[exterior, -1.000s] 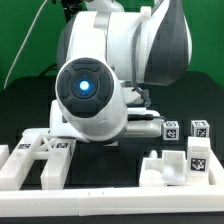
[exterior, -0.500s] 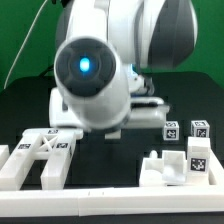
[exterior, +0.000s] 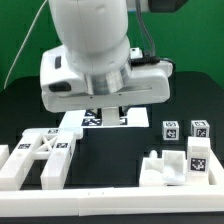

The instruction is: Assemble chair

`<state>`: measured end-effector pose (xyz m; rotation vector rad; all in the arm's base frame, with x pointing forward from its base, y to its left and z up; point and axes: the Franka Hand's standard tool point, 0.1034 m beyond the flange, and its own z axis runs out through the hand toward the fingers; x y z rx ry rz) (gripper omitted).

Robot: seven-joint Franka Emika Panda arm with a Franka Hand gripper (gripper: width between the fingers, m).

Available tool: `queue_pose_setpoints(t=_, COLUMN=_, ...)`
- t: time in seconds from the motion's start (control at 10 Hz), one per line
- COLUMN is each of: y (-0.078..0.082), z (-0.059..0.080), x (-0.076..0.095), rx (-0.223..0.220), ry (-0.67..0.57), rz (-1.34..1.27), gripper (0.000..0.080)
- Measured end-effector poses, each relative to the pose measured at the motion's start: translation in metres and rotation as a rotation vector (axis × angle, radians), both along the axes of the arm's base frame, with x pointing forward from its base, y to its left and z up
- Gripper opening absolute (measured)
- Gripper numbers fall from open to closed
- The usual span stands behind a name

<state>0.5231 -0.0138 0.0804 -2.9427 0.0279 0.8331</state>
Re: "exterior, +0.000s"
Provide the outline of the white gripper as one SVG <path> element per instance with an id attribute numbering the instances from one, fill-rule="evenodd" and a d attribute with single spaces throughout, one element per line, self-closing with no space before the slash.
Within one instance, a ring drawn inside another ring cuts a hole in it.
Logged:
<path id="1" fill-rule="evenodd" d="M 132 67 L 130 61 L 118 71 L 84 76 L 87 91 L 69 96 L 46 94 L 42 101 L 50 112 L 101 109 L 162 103 L 170 98 L 169 77 L 173 65 L 167 61 Z"/>

